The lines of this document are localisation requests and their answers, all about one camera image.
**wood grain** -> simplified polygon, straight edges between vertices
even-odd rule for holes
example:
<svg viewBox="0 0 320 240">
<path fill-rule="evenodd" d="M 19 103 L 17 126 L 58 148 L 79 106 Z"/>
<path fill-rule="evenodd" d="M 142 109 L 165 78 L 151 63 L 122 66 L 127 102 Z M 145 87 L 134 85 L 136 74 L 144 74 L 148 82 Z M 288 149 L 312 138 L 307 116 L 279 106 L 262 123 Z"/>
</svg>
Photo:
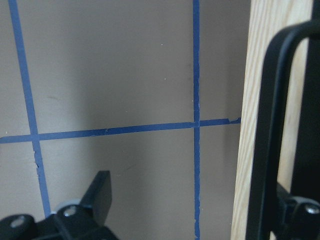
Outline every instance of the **wood grain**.
<svg viewBox="0 0 320 240">
<path fill-rule="evenodd" d="M 272 37 L 286 26 L 311 18 L 312 0 L 252 0 L 241 130 L 231 228 L 232 240 L 244 240 L 263 60 Z M 278 181 L 290 188 L 295 156 L 307 42 L 300 44 L 292 65 Z"/>
</svg>

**wall surface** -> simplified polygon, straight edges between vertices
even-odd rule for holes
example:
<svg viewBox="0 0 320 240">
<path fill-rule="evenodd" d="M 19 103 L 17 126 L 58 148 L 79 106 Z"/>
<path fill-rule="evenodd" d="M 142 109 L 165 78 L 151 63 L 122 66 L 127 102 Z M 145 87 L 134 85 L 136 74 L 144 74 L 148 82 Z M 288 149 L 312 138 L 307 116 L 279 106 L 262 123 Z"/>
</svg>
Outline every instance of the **wall surface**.
<svg viewBox="0 0 320 240">
<path fill-rule="evenodd" d="M 122 240 L 229 239 L 249 1 L 0 0 L 0 218 L 110 170 Z"/>
</svg>

